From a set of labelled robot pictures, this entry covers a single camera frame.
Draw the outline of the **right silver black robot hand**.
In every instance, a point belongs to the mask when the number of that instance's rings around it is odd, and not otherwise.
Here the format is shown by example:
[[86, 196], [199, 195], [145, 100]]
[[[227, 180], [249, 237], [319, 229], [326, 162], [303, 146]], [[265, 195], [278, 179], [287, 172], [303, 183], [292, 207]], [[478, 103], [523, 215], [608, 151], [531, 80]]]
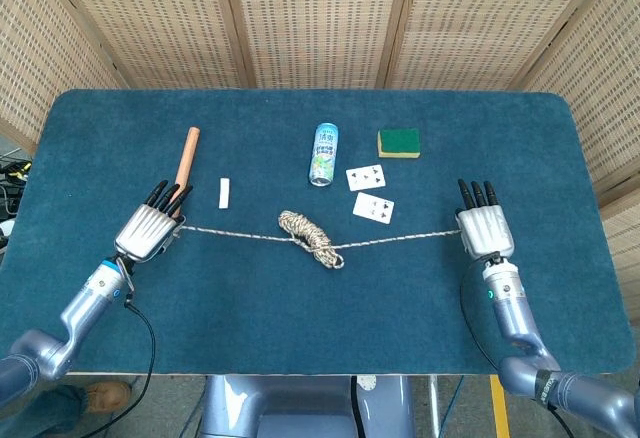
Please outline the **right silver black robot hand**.
[[468, 186], [459, 179], [458, 186], [464, 208], [456, 210], [455, 218], [465, 251], [472, 259], [495, 254], [510, 258], [515, 243], [493, 185], [472, 181]]

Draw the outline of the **blue jeans leg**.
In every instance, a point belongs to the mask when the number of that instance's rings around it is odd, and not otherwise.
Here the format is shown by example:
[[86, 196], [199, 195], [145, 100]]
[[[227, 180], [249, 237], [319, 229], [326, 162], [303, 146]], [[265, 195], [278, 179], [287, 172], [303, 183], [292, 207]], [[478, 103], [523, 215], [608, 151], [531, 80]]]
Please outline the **blue jeans leg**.
[[88, 405], [87, 392], [59, 385], [42, 392], [24, 409], [0, 422], [0, 438], [43, 438], [72, 431]]

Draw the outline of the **green yellow scouring sponge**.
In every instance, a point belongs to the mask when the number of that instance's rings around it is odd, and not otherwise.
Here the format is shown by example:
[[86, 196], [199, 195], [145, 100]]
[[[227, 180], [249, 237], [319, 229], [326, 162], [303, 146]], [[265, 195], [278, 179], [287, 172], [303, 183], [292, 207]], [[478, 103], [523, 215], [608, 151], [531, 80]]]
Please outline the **green yellow scouring sponge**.
[[421, 155], [420, 131], [417, 128], [381, 129], [377, 133], [380, 158], [417, 159]]

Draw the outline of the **blue-grey robot base column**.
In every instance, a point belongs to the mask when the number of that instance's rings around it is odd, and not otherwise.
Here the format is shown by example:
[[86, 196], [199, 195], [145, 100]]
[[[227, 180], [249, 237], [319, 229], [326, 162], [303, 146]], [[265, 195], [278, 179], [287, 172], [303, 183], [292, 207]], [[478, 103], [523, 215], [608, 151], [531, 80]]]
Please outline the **blue-grey robot base column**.
[[210, 375], [198, 438], [415, 438], [404, 375]]

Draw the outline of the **wooden rolling pin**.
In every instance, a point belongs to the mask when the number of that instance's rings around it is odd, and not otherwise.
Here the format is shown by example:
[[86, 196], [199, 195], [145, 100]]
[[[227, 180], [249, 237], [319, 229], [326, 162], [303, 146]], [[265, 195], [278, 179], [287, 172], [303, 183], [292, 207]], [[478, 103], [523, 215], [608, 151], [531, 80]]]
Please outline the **wooden rolling pin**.
[[179, 188], [174, 193], [174, 198], [176, 198], [188, 184], [199, 136], [199, 128], [189, 128], [175, 178], [175, 183], [179, 186]]

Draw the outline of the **blue carpet table mat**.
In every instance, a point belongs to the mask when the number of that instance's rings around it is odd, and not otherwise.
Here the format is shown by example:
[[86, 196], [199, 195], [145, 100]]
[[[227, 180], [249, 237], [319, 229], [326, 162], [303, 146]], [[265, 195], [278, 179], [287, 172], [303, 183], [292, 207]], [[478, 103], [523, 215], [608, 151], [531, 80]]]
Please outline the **blue carpet table mat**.
[[[333, 123], [333, 182], [309, 182]], [[567, 103], [547, 93], [72, 90], [54, 102], [0, 265], [0, 357], [60, 314], [201, 134], [186, 227], [135, 268], [141, 317], [110, 304], [77, 372], [486, 373], [512, 353], [456, 229], [458, 180], [489, 181], [542, 338], [564, 370], [629, 367], [635, 344]], [[417, 159], [380, 158], [417, 128]], [[346, 170], [382, 166], [352, 192]], [[219, 179], [231, 181], [219, 209]], [[359, 192], [395, 203], [355, 216]]]

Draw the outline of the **clubs playing card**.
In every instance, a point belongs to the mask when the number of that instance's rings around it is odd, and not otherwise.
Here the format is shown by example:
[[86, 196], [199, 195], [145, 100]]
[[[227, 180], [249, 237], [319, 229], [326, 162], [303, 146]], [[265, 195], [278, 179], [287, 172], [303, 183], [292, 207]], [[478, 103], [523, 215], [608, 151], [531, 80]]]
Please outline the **clubs playing card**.
[[359, 192], [352, 213], [355, 216], [388, 225], [395, 203], [371, 194]]
[[352, 192], [386, 186], [385, 176], [380, 164], [346, 170], [349, 190]]

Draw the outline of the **blue green drink can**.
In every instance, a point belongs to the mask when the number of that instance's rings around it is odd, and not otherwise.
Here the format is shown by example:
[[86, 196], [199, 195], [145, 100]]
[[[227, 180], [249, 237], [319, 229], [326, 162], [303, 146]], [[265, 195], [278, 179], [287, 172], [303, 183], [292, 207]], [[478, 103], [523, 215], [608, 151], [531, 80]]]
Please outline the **blue green drink can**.
[[333, 182], [339, 130], [333, 123], [321, 123], [314, 135], [309, 182], [318, 187], [328, 186]]

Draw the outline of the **woven bamboo folding screen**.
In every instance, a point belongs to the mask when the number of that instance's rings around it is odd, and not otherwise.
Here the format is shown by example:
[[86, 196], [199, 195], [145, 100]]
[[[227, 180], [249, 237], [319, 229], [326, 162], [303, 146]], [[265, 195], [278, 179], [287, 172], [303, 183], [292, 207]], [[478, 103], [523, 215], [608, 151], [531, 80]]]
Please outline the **woven bamboo folding screen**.
[[640, 326], [640, 0], [0, 0], [0, 139], [82, 87], [556, 93]]

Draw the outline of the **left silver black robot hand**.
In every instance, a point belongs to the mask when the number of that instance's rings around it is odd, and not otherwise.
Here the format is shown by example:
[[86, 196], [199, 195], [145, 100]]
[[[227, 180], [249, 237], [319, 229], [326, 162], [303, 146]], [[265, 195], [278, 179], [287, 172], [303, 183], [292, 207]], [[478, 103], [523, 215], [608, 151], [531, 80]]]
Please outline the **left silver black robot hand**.
[[186, 221], [181, 207], [192, 189], [160, 181], [115, 237], [116, 255], [143, 263], [165, 249]]

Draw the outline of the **metal table leg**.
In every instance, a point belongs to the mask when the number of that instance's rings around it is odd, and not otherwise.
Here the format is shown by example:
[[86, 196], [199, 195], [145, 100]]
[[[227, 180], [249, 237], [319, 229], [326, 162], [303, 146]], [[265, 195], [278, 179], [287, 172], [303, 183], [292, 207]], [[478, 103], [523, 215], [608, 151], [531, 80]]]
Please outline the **metal table leg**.
[[439, 417], [438, 377], [436, 375], [428, 376], [428, 396], [432, 438], [439, 438], [441, 425]]

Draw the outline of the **brown leather shoe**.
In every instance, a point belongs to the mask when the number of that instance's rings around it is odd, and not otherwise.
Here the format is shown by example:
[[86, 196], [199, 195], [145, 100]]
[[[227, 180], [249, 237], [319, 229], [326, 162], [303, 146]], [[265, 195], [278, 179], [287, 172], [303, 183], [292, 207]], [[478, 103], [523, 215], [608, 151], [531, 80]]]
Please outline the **brown leather shoe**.
[[130, 401], [132, 388], [127, 382], [105, 381], [89, 385], [86, 389], [87, 413], [107, 414], [124, 408]]

